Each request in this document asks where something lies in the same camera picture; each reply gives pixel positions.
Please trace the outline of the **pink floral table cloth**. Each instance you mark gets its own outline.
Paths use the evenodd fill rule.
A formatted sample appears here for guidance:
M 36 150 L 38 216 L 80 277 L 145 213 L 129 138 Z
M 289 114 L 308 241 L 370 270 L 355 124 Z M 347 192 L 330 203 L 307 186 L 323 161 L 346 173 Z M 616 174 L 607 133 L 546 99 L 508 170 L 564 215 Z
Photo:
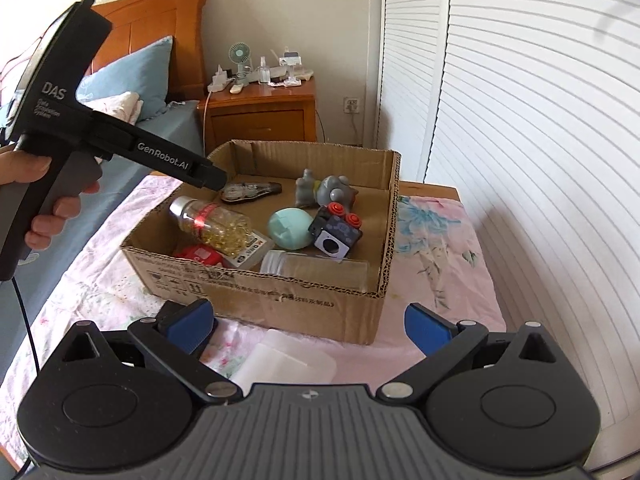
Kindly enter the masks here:
M 14 463 L 26 457 L 15 421 L 18 404 L 35 378 L 36 365 L 44 363 L 73 322 L 91 320 L 101 330 L 122 330 L 160 310 L 160 298 L 142 285 L 119 245 L 177 185 L 168 177 L 144 178 L 82 248 L 32 323 L 35 340 L 21 344 L 1 384 L 1 451 Z M 506 328 L 480 243 L 456 200 L 400 198 L 390 282 L 373 344 L 278 332 L 332 356 L 337 365 L 332 382 L 365 382 L 376 389 L 421 359 L 404 330 L 405 310 L 412 302 L 453 323 L 474 320 L 495 332 Z M 224 318 L 202 360 L 231 378 L 267 332 Z

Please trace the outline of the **clear spray bottle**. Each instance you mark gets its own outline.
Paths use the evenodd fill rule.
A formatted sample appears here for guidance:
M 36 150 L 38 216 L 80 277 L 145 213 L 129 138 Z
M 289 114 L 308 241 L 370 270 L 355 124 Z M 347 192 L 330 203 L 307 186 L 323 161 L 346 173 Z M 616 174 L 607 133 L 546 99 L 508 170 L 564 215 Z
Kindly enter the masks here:
M 271 73 L 267 59 L 262 56 L 258 66 L 258 84 L 270 84 Z

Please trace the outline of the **wooden bed headboard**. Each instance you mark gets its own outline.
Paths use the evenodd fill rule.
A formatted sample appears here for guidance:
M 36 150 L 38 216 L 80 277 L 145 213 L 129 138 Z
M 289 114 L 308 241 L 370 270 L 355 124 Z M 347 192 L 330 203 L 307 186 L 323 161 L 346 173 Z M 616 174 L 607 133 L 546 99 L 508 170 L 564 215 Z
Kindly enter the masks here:
M 119 58 L 171 36 L 169 101 L 201 100 L 207 82 L 202 14 L 206 0 L 115 0 L 92 8 L 109 20 L 112 31 L 93 59 L 93 74 Z

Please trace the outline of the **translucent plastic container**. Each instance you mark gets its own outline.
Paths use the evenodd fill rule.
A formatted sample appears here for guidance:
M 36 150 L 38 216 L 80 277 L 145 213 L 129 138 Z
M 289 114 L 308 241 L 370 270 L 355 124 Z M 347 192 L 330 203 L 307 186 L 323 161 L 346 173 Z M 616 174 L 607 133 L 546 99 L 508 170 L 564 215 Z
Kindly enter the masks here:
M 231 376 L 244 394 L 255 384 L 329 384 L 337 365 L 332 356 L 277 330 L 268 330 Z

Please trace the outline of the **blue bed sheet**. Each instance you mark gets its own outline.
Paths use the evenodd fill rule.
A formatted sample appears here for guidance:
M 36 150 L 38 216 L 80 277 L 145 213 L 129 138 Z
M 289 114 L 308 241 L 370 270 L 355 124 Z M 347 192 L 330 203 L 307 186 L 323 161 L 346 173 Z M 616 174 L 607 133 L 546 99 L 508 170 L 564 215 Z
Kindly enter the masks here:
M 172 102 L 162 114 L 138 123 L 138 127 L 161 136 L 196 154 L 203 153 L 202 127 L 195 101 Z M 28 318 L 32 321 L 47 301 L 64 272 L 106 218 L 146 177 L 149 168 L 115 156 L 101 165 L 100 192 L 81 197 L 81 214 L 43 252 L 32 252 L 17 267 L 15 278 Z M 11 283 L 1 285 L 1 371 L 5 373 L 26 330 Z

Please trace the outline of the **clear plastic jar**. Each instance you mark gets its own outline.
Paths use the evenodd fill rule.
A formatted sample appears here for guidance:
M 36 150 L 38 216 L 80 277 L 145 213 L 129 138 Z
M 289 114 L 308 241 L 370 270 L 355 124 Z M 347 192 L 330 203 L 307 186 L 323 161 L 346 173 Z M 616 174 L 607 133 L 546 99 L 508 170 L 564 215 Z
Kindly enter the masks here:
M 367 261 L 336 260 L 298 252 L 270 250 L 262 259 L 259 272 L 358 292 L 368 290 Z

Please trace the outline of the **teal egg-shaped object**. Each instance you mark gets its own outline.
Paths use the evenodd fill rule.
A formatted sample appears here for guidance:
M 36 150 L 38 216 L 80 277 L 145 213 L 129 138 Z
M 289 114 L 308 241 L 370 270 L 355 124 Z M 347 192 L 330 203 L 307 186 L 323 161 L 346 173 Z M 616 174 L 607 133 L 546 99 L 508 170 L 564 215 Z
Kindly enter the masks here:
M 290 207 L 276 211 L 268 220 L 268 234 L 277 246 L 299 250 L 312 243 L 309 227 L 314 221 L 303 209 Z

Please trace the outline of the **grey plush toy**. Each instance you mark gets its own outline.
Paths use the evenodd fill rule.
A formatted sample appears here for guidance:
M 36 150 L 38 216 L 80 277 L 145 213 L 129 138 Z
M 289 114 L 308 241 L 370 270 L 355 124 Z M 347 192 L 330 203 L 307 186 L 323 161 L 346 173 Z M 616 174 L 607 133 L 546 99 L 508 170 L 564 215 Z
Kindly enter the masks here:
M 358 191 L 345 176 L 332 174 L 323 180 L 317 180 L 309 168 L 295 182 L 295 206 L 298 208 L 324 207 L 329 203 L 338 203 L 351 211 L 357 194 Z

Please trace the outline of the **wall power socket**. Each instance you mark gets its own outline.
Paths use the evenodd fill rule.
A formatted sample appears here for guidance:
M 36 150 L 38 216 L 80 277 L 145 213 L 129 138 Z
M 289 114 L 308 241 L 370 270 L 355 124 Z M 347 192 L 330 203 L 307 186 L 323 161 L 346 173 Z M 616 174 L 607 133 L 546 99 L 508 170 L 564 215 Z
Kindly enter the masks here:
M 343 100 L 343 112 L 349 115 L 360 113 L 360 101 L 358 98 L 345 98 Z

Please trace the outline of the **fish oil capsule bottle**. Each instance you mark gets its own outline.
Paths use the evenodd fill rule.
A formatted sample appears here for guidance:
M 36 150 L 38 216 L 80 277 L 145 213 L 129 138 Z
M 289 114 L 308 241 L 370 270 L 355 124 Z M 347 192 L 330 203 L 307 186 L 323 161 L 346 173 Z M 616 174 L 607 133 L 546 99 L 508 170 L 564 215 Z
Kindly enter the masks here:
M 201 243 L 235 257 L 242 252 L 252 235 L 252 222 L 245 214 L 215 202 L 179 196 L 169 205 L 179 229 Z

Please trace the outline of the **red toy train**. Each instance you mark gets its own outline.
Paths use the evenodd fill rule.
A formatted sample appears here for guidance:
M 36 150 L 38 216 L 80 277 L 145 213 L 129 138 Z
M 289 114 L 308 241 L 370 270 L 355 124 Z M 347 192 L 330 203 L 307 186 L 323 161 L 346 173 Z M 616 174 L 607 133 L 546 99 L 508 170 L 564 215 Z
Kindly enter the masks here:
M 186 246 L 176 250 L 174 257 L 199 262 L 204 266 L 222 266 L 224 264 L 222 255 L 216 249 L 204 244 Z

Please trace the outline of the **white labelled box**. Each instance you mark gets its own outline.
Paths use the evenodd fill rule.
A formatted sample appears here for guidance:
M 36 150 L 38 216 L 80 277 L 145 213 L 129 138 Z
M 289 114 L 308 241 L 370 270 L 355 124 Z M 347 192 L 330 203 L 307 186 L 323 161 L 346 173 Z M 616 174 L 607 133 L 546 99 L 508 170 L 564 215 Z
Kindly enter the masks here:
M 223 255 L 222 264 L 229 269 L 252 270 L 255 266 L 260 266 L 262 258 L 273 248 L 271 238 L 259 231 L 253 231 L 242 252 L 235 257 Z

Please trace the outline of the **blue pillow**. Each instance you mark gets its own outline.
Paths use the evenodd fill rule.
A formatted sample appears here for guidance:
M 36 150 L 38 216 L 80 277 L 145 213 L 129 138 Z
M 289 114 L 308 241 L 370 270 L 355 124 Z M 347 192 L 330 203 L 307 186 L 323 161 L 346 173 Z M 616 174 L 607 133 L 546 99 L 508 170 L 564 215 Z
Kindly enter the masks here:
M 169 62 L 174 38 L 166 36 L 85 76 L 76 91 L 79 102 L 136 92 L 142 99 L 140 120 L 154 118 L 166 108 Z

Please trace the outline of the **brown cardboard box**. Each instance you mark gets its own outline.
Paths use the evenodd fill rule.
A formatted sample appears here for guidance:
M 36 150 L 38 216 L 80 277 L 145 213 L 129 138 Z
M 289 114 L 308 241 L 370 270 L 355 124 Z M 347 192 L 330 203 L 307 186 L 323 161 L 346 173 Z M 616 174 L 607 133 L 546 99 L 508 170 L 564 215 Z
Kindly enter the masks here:
M 169 210 L 180 196 L 209 204 L 218 193 L 184 184 L 152 209 L 122 242 L 122 252 L 152 294 L 175 302 L 209 299 L 225 318 L 349 344 L 378 332 L 394 254 L 400 156 L 394 151 L 307 142 L 233 140 L 211 152 L 230 181 L 278 182 L 281 193 L 237 204 L 250 218 L 252 242 L 218 266 Z M 297 179 L 344 176 L 356 188 L 352 211 L 360 240 L 347 247 L 322 232 L 297 252 L 280 246 L 268 223 L 295 204 Z

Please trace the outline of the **black cube with red knobs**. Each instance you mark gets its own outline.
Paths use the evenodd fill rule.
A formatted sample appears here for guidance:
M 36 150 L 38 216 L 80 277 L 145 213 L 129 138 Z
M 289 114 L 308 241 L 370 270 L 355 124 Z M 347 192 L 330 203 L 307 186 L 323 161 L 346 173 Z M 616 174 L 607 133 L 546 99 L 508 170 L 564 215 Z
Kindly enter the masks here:
M 362 220 L 342 204 L 321 206 L 308 228 L 312 244 L 326 256 L 343 260 L 362 237 Z

